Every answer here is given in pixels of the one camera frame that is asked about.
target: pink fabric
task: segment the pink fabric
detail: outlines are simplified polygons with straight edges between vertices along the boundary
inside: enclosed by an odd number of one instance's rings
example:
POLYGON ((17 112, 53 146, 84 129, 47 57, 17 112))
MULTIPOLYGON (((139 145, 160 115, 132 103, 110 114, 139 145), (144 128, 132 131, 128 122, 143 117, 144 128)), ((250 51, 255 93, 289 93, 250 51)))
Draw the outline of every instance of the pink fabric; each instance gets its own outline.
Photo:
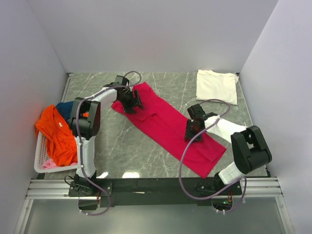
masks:
POLYGON ((57 168, 57 167, 59 167, 59 166, 56 165, 55 162, 51 158, 46 160, 46 162, 42 165, 42 169, 52 169, 52 168, 57 168))
MULTIPOLYGON (((147 83, 136 85, 134 90, 138 90, 144 110, 136 107, 135 115, 126 114, 119 101, 114 102, 112 108, 125 115, 143 133, 180 160, 187 145, 184 141, 187 118, 158 97, 147 83)), ((191 144, 183 163, 202 178, 206 178, 225 150, 225 147, 210 136, 203 134, 202 142, 191 144)))

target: white basket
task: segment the white basket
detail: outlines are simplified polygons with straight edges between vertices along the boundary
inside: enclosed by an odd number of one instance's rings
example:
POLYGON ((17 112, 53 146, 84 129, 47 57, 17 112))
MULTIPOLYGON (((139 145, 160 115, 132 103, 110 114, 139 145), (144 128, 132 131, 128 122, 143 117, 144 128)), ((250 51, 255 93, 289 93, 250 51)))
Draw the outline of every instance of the white basket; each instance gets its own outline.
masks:
POLYGON ((38 173, 51 173, 51 172, 61 172, 72 169, 77 169, 78 165, 72 166, 64 166, 64 167, 56 167, 51 169, 43 169, 42 165, 48 160, 50 157, 47 154, 46 148, 46 137, 39 132, 36 146, 36 154, 35 154, 35 171, 38 173))

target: gray marble surface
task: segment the gray marble surface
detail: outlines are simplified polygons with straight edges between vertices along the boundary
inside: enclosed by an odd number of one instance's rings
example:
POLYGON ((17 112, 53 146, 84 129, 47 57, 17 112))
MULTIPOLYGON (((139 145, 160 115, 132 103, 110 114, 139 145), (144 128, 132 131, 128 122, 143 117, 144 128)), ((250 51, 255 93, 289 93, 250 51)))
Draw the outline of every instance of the gray marble surface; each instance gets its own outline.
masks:
MULTIPOLYGON (((64 101, 89 96, 99 91, 103 85, 113 82, 116 75, 123 73, 71 74, 64 101)), ((128 78, 134 83, 138 76, 129 75, 128 78)), ((189 117, 187 108, 198 103, 195 98, 196 73, 142 73, 143 81, 186 117, 189 117)), ((251 126, 252 121, 239 83, 236 89, 238 105, 231 105, 231 111, 224 118, 236 124, 251 126)), ((226 110, 226 106, 221 103, 204 103, 202 107, 206 112, 218 114, 226 110)), ((214 176, 216 172, 233 162, 233 152, 226 140, 212 134, 210 136, 227 147, 227 151, 209 174, 214 176)), ((94 160, 99 177, 178 176, 179 161, 110 106, 101 112, 101 127, 95 140, 94 160)), ((50 173, 46 174, 45 178, 60 179, 68 174, 74 175, 75 171, 50 173)), ((184 166, 182 176, 198 175, 184 166)), ((259 168, 248 176, 267 176, 266 167, 259 168)))

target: orange clothing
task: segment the orange clothing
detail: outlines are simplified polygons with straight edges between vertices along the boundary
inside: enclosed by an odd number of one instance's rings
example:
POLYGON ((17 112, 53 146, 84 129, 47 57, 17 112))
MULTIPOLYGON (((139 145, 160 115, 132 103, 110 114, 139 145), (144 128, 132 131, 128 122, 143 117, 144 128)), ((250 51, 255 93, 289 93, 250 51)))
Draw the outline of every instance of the orange clothing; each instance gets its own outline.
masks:
POLYGON ((72 130, 54 105, 47 107, 35 124, 46 138, 48 156, 59 166, 77 162, 77 147, 72 130))

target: white wall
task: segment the white wall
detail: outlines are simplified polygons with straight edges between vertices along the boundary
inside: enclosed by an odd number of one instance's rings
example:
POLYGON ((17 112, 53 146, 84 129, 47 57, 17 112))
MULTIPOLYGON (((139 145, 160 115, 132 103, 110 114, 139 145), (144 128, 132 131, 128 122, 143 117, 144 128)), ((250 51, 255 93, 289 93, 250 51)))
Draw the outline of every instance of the white wall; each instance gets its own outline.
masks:
POLYGON ((240 74, 296 233, 312 233, 312 1, 279 0, 240 74))
POLYGON ((0 1, 0 227, 13 233, 34 173, 35 128, 66 73, 26 0, 0 1))
POLYGON ((240 72, 277 0, 28 0, 67 72, 240 72))

